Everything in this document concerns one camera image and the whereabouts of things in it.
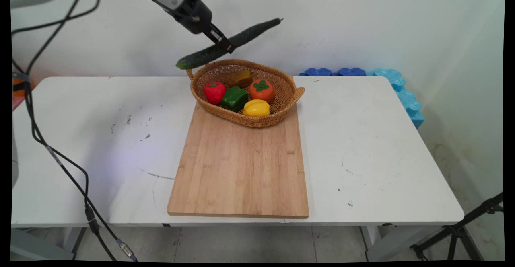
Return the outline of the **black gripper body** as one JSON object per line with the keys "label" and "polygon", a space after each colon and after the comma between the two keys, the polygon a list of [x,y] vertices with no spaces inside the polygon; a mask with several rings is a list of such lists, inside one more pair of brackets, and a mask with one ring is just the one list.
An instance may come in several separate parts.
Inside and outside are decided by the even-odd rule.
{"label": "black gripper body", "polygon": [[201,0],[183,0],[180,6],[173,10],[172,16],[192,34],[211,31],[213,15]]}

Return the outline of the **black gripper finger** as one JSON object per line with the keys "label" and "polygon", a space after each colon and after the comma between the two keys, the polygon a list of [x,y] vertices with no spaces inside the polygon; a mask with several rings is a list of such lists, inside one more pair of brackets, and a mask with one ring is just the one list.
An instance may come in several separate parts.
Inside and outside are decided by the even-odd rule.
{"label": "black gripper finger", "polygon": [[[204,34],[206,37],[208,37],[208,32],[203,32],[203,34]],[[235,42],[235,40],[234,40],[234,38],[235,38],[235,37],[236,37],[236,36],[233,36],[233,37],[227,37],[227,36],[226,36],[226,38],[228,38],[228,40],[230,40],[230,42],[232,43],[232,46],[231,46],[231,47],[219,47],[219,46],[218,46],[218,45],[216,45],[213,41],[212,41],[212,42],[213,42],[213,44],[214,44],[215,48],[220,49],[220,50],[224,51],[225,53],[232,54],[232,53],[234,52],[234,50],[237,48],[237,46],[236,46],[236,42]]]}
{"label": "black gripper finger", "polygon": [[219,47],[231,47],[232,43],[213,23],[210,24],[208,37]]}

